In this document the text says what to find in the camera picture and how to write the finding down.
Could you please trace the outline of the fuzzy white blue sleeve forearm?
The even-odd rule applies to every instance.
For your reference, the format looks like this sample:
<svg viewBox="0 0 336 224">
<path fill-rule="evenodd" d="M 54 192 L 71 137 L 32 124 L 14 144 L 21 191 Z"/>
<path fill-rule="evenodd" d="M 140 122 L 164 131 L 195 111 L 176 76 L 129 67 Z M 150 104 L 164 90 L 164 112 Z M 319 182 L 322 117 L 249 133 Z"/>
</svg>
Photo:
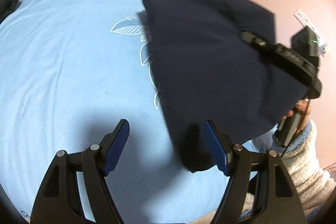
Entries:
<svg viewBox="0 0 336 224">
<path fill-rule="evenodd" d="M 302 203 L 307 222 L 322 209 L 335 188 L 335 180 L 327 170 L 319 166 L 315 142 L 317 127 L 309 120 L 299 137 L 288 147 L 280 146 L 275 131 L 277 127 L 244 144 L 249 151 L 266 153 L 273 149 L 283 154 L 282 162 L 287 168 Z"/>
</svg>

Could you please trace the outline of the person's right hand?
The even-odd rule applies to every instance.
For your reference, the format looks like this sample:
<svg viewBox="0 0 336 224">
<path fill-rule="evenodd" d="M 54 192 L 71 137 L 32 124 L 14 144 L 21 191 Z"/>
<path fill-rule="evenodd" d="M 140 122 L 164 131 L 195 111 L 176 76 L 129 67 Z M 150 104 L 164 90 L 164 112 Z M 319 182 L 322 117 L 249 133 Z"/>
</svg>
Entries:
<svg viewBox="0 0 336 224">
<path fill-rule="evenodd" d="M 282 120 L 284 121 L 284 124 L 281 126 L 281 129 L 283 130 L 286 128 L 286 121 L 295 115 L 295 113 L 300 114 L 298 119 L 298 124 L 295 127 L 295 130 L 297 131 L 296 135 L 300 134 L 307 126 L 307 123 L 309 121 L 310 115 L 311 115 L 312 107 L 310 105 L 309 100 L 299 100 L 294 108 L 290 109 L 285 116 L 282 117 Z"/>
</svg>

